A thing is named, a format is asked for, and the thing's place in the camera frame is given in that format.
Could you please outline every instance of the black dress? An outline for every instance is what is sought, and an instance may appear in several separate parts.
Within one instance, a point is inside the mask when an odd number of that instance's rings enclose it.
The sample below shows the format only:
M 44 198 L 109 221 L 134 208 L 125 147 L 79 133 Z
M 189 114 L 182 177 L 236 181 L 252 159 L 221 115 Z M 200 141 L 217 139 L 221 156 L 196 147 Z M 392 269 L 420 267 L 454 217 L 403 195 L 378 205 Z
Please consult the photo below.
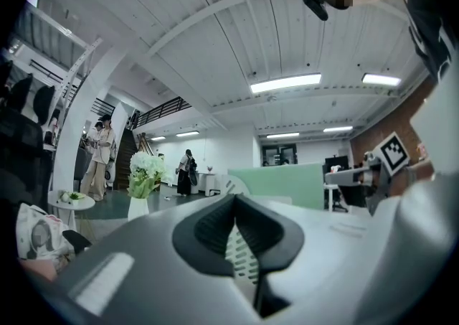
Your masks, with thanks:
M 188 171 L 180 169 L 179 179 L 177 182 L 177 193 L 190 195 L 191 194 L 191 181 L 189 180 Z

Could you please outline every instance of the floor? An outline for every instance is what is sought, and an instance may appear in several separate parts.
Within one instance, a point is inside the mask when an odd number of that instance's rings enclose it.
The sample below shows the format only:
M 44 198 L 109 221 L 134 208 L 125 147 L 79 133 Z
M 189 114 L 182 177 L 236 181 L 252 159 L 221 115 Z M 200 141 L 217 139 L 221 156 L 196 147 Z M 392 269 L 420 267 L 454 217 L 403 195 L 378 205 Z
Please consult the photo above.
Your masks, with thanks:
M 162 184 L 160 192 L 152 192 L 148 197 L 148 209 L 150 213 L 158 212 L 203 197 L 202 193 L 182 197 L 177 194 L 176 187 Z M 108 191 L 104 200 L 96 202 L 93 208 L 77 212 L 78 232 L 92 243 L 103 239 L 128 221 L 130 201 L 127 191 Z

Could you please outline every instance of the green partition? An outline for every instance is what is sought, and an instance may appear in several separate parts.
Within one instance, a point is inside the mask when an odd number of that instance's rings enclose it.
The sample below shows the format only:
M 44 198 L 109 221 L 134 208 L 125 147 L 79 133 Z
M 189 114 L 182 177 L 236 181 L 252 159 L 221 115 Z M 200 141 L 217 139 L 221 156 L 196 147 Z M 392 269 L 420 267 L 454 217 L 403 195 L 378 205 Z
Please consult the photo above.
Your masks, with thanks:
M 232 169 L 228 174 L 240 178 L 253 195 L 289 196 L 297 207 L 323 210 L 321 164 Z

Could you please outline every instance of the red brick wall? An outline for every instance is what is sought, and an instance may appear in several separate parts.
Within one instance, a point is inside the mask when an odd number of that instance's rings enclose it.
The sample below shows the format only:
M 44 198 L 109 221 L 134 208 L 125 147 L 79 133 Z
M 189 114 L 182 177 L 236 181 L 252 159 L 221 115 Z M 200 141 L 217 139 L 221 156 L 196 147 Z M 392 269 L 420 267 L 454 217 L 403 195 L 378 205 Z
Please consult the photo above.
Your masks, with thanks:
M 433 88 L 434 82 L 426 79 L 397 109 L 364 133 L 353 138 L 351 147 L 354 163 L 359 164 L 363 160 L 366 151 L 373 150 L 393 131 L 402 139 L 410 155 L 411 162 L 416 162 L 418 159 L 416 148 L 420 140 L 411 127 L 410 119 L 424 103 L 424 99 L 428 97 Z

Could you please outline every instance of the ceiling light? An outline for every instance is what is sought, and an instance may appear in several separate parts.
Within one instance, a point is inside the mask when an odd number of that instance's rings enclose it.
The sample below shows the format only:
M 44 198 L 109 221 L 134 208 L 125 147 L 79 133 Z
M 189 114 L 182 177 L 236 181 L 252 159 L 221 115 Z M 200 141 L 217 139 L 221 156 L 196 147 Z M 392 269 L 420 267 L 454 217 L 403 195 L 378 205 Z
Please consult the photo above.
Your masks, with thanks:
M 312 85 L 321 82 L 321 74 L 304 76 L 284 77 L 283 79 L 265 81 L 264 83 L 252 84 L 252 93 L 267 92 L 269 90 L 298 87 L 299 85 Z
M 373 75 L 373 74 L 365 74 L 364 78 L 362 79 L 362 82 L 366 84 L 388 85 L 391 87 L 398 86 L 401 81 L 402 79 L 398 77 Z
M 278 135 L 268 135 L 266 138 L 292 138 L 299 135 L 300 133 L 280 133 Z
M 338 133 L 341 131 L 350 131 L 352 130 L 352 126 L 343 126 L 343 127 L 332 127 L 332 128 L 326 128 L 323 130 L 324 133 Z
M 178 133 L 177 136 L 181 138 L 182 136 L 197 135 L 198 133 L 199 133 L 198 131 L 192 131 L 191 133 Z

